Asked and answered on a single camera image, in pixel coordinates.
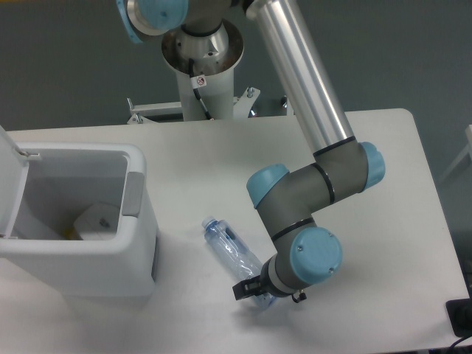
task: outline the trash bin lid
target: trash bin lid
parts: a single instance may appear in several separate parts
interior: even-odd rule
[[[0,237],[9,237],[27,182],[28,158],[0,126]]]

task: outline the black cable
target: black cable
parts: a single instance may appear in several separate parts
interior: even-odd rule
[[[190,76],[190,79],[193,79],[195,77],[195,72],[193,71],[193,66],[195,65],[195,61],[190,58],[189,59],[189,76]],[[205,117],[208,119],[208,120],[212,120],[213,117],[212,115],[208,112],[208,108],[207,106],[205,105],[203,99],[201,98],[201,95],[200,95],[200,92],[198,92],[198,88],[194,88],[193,89],[193,94],[195,95],[195,98],[200,102],[200,106],[201,108],[203,109],[204,113],[205,113]]]
[[[454,348],[455,348],[459,343],[462,343],[463,341],[465,341],[466,339],[469,339],[470,337],[472,337],[472,334],[470,334],[469,336],[462,337],[462,338],[459,339],[458,341],[455,341],[455,342],[449,347],[449,349],[445,352],[445,354],[452,354],[452,353],[454,352]]]

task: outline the warning sticker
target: warning sticker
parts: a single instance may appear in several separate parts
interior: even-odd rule
[[[206,85],[207,79],[205,78],[205,75],[192,77],[192,87],[194,89],[199,89],[200,87],[204,87]]]

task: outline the light blue joint cap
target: light blue joint cap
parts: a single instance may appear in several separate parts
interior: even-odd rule
[[[290,171],[288,171],[287,167],[283,164],[273,164],[251,176],[246,188],[248,189],[254,208],[257,208],[267,193],[288,173],[290,173]]]
[[[184,23],[189,0],[138,0],[139,11],[157,30],[171,30]]]
[[[310,285],[331,277],[338,271],[341,262],[340,242],[322,227],[302,230],[290,249],[290,264],[295,275]]]
[[[361,146],[364,148],[367,155],[367,163],[369,165],[369,172],[367,174],[367,182],[362,190],[375,186],[382,181],[385,176],[385,161],[382,154],[377,150],[375,145],[371,142],[362,142]]]
[[[117,6],[119,10],[119,14],[121,15],[121,19],[123,24],[125,25],[126,32],[134,44],[141,44],[142,41],[139,39],[138,35],[134,32],[133,26],[131,26],[130,20],[128,19],[128,13],[125,8],[125,1],[124,0],[117,0]]]

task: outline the screw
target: screw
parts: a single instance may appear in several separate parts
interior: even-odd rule
[[[248,88],[248,98],[252,98],[254,95],[254,87],[249,87]]]
[[[130,111],[134,110],[134,104],[131,102],[131,98],[127,98]]]

